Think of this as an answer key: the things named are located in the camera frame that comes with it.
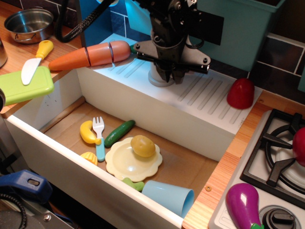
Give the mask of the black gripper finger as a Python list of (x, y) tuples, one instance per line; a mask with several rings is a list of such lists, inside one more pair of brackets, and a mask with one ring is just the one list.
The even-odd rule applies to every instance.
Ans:
[(161, 63), (156, 63), (155, 66), (160, 77), (168, 83), (172, 79), (172, 69), (169, 66)]
[(183, 78), (189, 70), (185, 68), (174, 68), (173, 69), (173, 80), (176, 84), (181, 84), (183, 82)]

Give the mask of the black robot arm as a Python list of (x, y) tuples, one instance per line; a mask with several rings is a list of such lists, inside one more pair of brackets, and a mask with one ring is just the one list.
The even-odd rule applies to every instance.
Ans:
[(133, 48), (137, 58), (152, 62), (165, 82), (181, 84), (189, 71), (207, 73), (210, 57), (198, 49), (205, 37), (199, 32), (203, 12), (195, 0), (141, 0), (151, 20), (151, 39)]

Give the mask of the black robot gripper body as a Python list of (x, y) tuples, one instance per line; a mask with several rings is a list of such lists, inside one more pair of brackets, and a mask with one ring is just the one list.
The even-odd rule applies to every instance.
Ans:
[(178, 34), (168, 19), (158, 19), (150, 15), (152, 24), (151, 39), (138, 42), (133, 46), (137, 57), (174, 68), (207, 74), (211, 59), (188, 44), (188, 34)]

